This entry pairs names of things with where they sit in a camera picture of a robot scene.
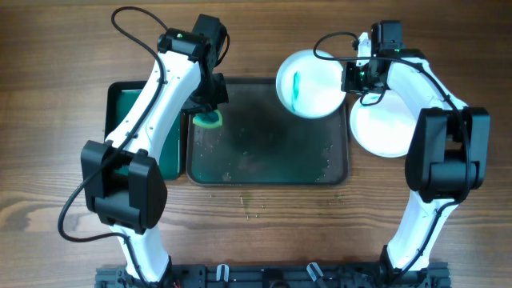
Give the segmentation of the green and yellow sponge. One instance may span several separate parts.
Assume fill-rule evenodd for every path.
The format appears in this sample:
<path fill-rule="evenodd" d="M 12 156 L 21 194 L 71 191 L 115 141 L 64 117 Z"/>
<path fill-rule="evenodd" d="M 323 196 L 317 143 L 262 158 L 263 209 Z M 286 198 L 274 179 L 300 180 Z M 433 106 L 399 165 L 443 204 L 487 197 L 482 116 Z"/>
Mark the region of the green and yellow sponge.
<path fill-rule="evenodd" d="M 223 124 L 222 114 L 219 110 L 196 114 L 192 123 L 204 129 L 215 129 Z"/>

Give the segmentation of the white plate with green smear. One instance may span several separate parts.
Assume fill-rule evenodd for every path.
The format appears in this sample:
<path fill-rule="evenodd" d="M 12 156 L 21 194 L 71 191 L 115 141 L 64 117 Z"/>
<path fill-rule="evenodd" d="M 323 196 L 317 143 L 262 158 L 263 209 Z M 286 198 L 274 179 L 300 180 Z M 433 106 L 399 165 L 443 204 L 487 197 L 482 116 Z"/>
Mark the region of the white plate with green smear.
<path fill-rule="evenodd" d="M 388 90 L 376 105 L 363 106 L 357 100 L 350 112 L 350 129 L 355 140 L 379 157 L 406 155 L 415 126 L 415 117 L 392 90 Z"/>

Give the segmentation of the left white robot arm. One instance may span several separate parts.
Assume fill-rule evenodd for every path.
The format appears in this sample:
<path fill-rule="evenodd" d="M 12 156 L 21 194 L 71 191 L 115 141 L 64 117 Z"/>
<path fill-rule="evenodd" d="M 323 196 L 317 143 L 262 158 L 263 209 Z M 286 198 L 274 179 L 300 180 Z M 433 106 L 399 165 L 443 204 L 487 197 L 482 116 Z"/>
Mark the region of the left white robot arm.
<path fill-rule="evenodd" d="M 169 280 L 170 256 L 158 229 L 167 188 L 158 161 L 181 113 L 219 125 L 218 106 L 228 94 L 223 75 L 213 69 L 229 41 L 222 24 L 169 29 L 153 52 L 155 71 L 128 114 L 103 143 L 88 141 L 82 149 L 86 206 L 122 244 L 124 284 L 162 287 Z"/>

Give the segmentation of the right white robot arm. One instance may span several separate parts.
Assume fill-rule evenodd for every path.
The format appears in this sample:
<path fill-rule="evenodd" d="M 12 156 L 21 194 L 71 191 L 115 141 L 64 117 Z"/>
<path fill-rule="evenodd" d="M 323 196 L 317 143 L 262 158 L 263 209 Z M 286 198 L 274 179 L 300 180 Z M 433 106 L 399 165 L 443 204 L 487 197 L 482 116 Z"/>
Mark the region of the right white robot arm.
<path fill-rule="evenodd" d="M 414 117 L 405 161 L 409 200 L 383 249 L 388 278 L 424 271 L 450 214 L 485 178 L 490 133 L 486 109 L 469 107 L 441 84 L 418 50 L 380 50 L 345 60 L 342 91 L 377 110 L 396 94 Z"/>

